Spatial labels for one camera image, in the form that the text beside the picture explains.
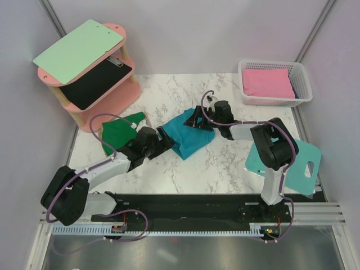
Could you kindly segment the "teal t shirt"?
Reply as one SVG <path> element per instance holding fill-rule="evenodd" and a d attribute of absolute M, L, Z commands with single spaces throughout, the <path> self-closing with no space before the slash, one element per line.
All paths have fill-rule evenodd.
<path fill-rule="evenodd" d="M 215 131 L 191 128 L 184 122 L 195 112 L 187 109 L 166 124 L 162 125 L 164 132 L 174 141 L 172 150 L 182 159 L 186 160 L 197 150 L 209 144 L 215 137 Z"/>

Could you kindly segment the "green t shirt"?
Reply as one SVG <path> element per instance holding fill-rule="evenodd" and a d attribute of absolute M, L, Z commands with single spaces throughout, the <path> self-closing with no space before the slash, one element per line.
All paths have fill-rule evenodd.
<path fill-rule="evenodd" d="M 132 115 L 125 116 L 124 119 L 130 123 L 139 125 L 141 121 L 146 123 L 146 115 L 144 112 L 137 112 Z M 136 129 L 133 129 L 127 122 L 116 119 L 102 124 L 100 135 L 103 141 L 111 145 L 114 149 L 123 147 L 129 140 L 134 139 L 137 135 Z M 103 151 L 106 156 L 112 155 L 113 150 L 102 144 Z"/>

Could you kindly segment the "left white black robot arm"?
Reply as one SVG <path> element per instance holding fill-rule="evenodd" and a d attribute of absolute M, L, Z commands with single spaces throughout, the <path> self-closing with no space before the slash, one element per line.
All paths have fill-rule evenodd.
<path fill-rule="evenodd" d="M 158 157 L 174 144 L 162 127 L 143 127 L 134 139 L 99 163 L 79 169 L 67 165 L 60 167 L 40 200 L 47 210 L 46 221 L 69 226 L 86 215 L 100 215 L 118 221 L 124 212 L 116 199 L 109 193 L 91 194 L 90 190 L 132 171 L 145 159 Z"/>

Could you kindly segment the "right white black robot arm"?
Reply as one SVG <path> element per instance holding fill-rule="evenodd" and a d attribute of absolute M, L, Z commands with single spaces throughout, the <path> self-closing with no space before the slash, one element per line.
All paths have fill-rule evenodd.
<path fill-rule="evenodd" d="M 185 126 L 211 131 L 217 128 L 228 140 L 250 140 L 265 166 L 261 202 L 256 213 L 262 221 L 271 221 L 284 205 L 285 173 L 294 163 L 298 146 L 280 118 L 268 121 L 235 120 L 228 101 L 210 99 L 210 106 L 196 106 Z"/>

